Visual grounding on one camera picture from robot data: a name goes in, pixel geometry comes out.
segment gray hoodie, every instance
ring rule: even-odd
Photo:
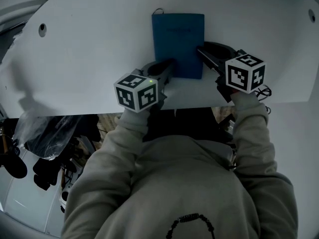
[[[181,135],[142,143],[149,113],[125,111],[74,184],[62,237],[297,238],[294,191],[276,172],[265,106],[254,94],[232,100],[234,171],[221,143]]]

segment book cover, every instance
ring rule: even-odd
[[[204,15],[154,14],[152,22],[156,60],[174,58],[174,77],[201,79],[203,63],[196,48],[204,45]]]

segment white cube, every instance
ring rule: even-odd
[[[158,81],[135,74],[125,74],[115,84],[118,104],[139,113],[159,100]]]
[[[264,83],[266,62],[246,54],[226,61],[226,85],[251,93]]]

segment black cable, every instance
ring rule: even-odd
[[[99,130],[99,131],[103,131],[103,132],[105,132],[105,133],[108,133],[107,131],[105,131],[105,130],[102,130],[102,129],[99,129],[99,128],[98,128],[98,130]]]
[[[258,98],[259,96],[264,96],[262,99],[260,99],[259,101],[265,100],[267,97],[270,97],[272,95],[272,91],[271,89],[267,86],[264,85],[266,88],[261,90],[260,88],[258,88],[258,90],[255,90],[256,93],[256,97]]]
[[[154,15],[154,13],[155,13],[157,10],[162,10],[162,14],[164,14],[164,10],[163,10],[162,8],[157,8],[157,9],[152,13],[152,15]]]
[[[69,182],[72,181],[72,179],[73,179],[73,172],[71,172],[71,176],[66,175],[66,177],[68,178],[68,180],[65,182],[65,185],[67,185]]]
[[[271,113],[270,107],[266,106],[266,110],[267,110],[267,113],[268,113],[268,115],[269,115],[269,114]]]

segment sleeve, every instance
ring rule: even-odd
[[[108,216],[128,198],[149,115],[148,111],[125,110],[116,129],[89,158],[68,196],[62,238],[94,238]]]
[[[237,147],[235,173],[253,199],[262,239],[295,239],[298,214],[294,189],[277,173],[275,150],[267,129],[268,114],[256,95],[232,95],[236,107],[234,142]]]

